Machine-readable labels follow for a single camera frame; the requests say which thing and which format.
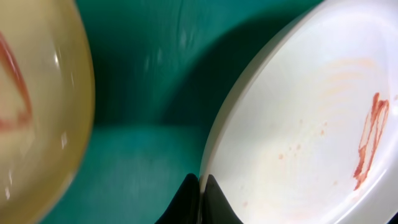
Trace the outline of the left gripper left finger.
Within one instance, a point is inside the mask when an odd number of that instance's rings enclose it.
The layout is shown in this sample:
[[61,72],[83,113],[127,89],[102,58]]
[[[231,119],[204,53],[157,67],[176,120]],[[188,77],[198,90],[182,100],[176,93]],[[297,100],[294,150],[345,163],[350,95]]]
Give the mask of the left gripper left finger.
[[199,181],[195,174],[188,174],[155,224],[197,224],[198,205]]

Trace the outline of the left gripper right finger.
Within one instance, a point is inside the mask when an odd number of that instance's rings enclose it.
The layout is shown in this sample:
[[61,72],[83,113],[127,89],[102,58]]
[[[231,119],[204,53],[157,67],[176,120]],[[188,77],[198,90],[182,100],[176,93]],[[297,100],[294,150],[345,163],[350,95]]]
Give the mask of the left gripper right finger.
[[203,194],[201,217],[202,224],[243,224],[212,175],[208,176]]

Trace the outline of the white plate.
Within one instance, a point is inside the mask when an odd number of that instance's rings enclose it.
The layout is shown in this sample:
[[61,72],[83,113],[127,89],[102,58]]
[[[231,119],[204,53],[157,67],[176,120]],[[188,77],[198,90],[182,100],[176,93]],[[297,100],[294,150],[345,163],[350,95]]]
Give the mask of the white plate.
[[323,1],[251,60],[206,142],[243,223],[387,223],[397,213],[397,1]]

